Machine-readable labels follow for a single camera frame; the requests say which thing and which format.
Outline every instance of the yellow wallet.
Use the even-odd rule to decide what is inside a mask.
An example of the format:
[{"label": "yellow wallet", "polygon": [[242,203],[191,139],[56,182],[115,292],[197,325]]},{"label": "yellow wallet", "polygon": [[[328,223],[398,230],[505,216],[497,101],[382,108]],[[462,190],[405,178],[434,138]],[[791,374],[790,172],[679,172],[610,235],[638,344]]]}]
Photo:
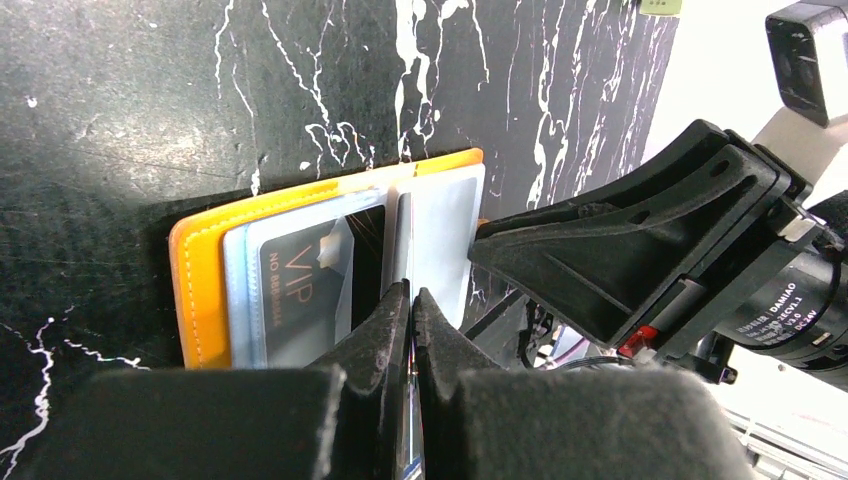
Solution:
[{"label": "yellow wallet", "polygon": [[270,215],[414,176],[482,163],[483,152],[442,157],[320,180],[240,200],[180,220],[169,250],[186,368],[231,366],[222,241],[227,231]]}]

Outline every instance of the purple cable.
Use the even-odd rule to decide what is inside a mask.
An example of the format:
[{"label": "purple cable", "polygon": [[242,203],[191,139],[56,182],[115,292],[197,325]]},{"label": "purple cable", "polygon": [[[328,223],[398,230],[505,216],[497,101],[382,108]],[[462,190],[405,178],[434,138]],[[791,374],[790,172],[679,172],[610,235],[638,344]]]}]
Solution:
[{"label": "purple cable", "polygon": [[548,367],[548,368],[546,368],[545,370],[553,370],[553,369],[555,369],[555,368],[557,368],[557,367],[560,367],[563,363],[565,363],[566,361],[568,361],[568,360],[569,360],[569,357],[570,357],[571,355],[573,355],[573,354],[574,354],[574,352],[576,352],[577,350],[579,350],[579,349],[580,349],[580,347],[582,347],[583,345],[585,345],[585,344],[587,344],[587,343],[589,343],[589,341],[588,341],[588,340],[586,340],[585,338],[581,338],[580,340],[578,340],[578,341],[577,341],[577,343],[575,343],[574,345],[572,345],[572,347],[571,347],[571,348],[569,348],[569,349],[568,349],[568,351],[566,351],[565,353],[563,353],[563,354],[562,354],[562,355],[560,355],[559,357],[555,358],[555,359],[554,359],[554,361],[553,361],[553,365],[552,365],[552,366],[550,366],[550,367]]}]

